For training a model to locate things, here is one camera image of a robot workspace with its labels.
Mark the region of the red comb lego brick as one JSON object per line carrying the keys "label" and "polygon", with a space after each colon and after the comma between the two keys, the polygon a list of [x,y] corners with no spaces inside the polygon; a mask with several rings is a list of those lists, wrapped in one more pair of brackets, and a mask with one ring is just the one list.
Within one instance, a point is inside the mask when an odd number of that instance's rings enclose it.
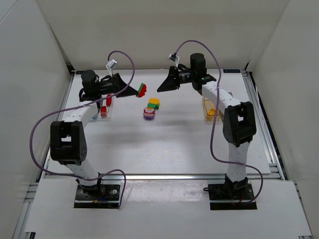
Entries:
{"label": "red comb lego brick", "polygon": [[106,99],[106,106],[110,106],[112,104],[112,96],[111,94],[107,95],[107,99]]}

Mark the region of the yellow rounded lego brick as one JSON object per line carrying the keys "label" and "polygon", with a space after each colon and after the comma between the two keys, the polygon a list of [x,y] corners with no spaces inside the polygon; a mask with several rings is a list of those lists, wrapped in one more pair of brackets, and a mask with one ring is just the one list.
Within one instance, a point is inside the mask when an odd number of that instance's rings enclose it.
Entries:
{"label": "yellow rounded lego brick", "polygon": [[160,100],[157,99],[157,98],[150,98],[149,99],[149,104],[159,105],[160,104]]}

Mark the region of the small red lego brick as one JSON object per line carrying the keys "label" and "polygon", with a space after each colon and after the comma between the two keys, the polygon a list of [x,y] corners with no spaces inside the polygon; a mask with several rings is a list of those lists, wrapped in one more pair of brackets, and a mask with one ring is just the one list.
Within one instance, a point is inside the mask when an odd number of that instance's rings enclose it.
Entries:
{"label": "small red lego brick", "polygon": [[100,117],[102,117],[102,118],[106,118],[107,117],[107,107],[106,106],[102,106],[101,107]]}

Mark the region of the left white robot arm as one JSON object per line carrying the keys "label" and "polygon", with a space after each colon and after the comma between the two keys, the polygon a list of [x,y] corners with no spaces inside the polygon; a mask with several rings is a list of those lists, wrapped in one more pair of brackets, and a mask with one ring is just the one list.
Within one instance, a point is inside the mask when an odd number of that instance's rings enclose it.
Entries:
{"label": "left white robot arm", "polygon": [[101,197],[103,189],[100,174],[91,166],[87,157],[85,126],[97,116],[103,105],[103,96],[115,93],[117,97],[135,96],[138,91],[126,84],[118,73],[100,79],[93,70],[81,74],[80,108],[62,121],[50,126],[50,156],[78,176],[77,182],[91,197]]}

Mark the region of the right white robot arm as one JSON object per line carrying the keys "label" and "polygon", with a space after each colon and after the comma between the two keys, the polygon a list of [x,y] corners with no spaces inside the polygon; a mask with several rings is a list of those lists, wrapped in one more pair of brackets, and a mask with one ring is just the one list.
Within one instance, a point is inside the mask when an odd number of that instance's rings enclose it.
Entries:
{"label": "right white robot arm", "polygon": [[230,198],[244,193],[248,188],[245,166],[248,148],[257,131],[252,103],[241,102],[222,89],[217,79],[208,74],[202,53],[191,54],[189,68],[179,63],[179,57],[175,53],[168,58],[175,66],[170,66],[168,76],[157,92],[174,91],[182,84],[191,83],[197,92],[215,103],[215,110],[223,116],[222,132],[229,146],[225,182],[215,192],[224,193]]}

